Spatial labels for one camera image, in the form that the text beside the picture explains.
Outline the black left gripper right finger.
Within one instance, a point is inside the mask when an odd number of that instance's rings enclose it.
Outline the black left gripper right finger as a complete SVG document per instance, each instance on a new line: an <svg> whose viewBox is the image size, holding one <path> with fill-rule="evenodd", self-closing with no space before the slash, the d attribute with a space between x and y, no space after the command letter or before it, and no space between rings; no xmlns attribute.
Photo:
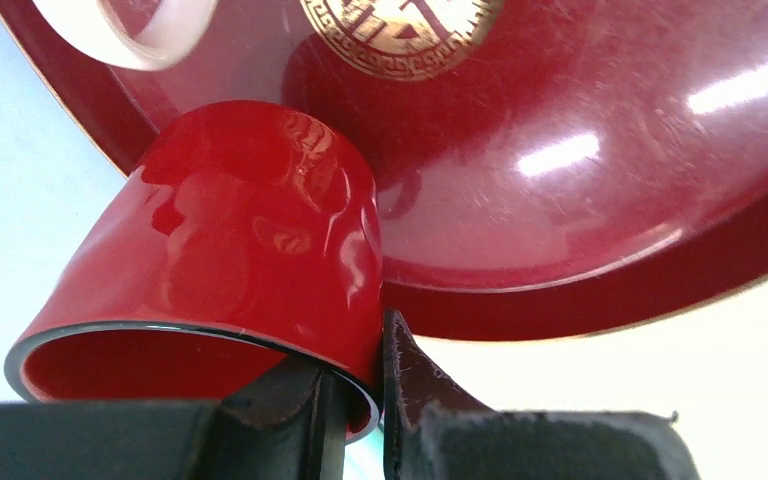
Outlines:
<svg viewBox="0 0 768 480"><path fill-rule="evenodd" d="M697 479L669 419L644 412L497 411L383 316L387 479Z"/></svg>

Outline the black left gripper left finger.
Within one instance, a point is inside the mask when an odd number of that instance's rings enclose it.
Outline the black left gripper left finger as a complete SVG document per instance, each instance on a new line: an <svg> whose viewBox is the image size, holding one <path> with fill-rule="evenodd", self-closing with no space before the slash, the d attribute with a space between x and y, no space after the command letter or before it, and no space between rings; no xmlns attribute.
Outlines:
<svg viewBox="0 0 768 480"><path fill-rule="evenodd" d="M0 404L0 479L338 479L346 399L287 359L219 401Z"/></svg>

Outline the glossy red mug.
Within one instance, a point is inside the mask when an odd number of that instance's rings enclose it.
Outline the glossy red mug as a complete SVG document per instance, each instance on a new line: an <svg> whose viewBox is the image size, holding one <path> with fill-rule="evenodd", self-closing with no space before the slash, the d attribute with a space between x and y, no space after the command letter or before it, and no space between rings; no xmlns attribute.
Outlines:
<svg viewBox="0 0 768 480"><path fill-rule="evenodd" d="M336 130L258 101L173 121L10 349L29 401L220 399L297 358L380 419L382 253L372 172Z"/></svg>

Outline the white pinkish mug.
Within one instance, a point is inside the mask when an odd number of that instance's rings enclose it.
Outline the white pinkish mug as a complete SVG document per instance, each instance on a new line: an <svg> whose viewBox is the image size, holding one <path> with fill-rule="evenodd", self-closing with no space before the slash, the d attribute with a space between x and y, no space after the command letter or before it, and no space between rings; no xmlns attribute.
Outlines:
<svg viewBox="0 0 768 480"><path fill-rule="evenodd" d="M218 3L161 1L131 36L107 1L34 0L45 21L83 54L115 67L160 71L181 62L205 34Z"/></svg>

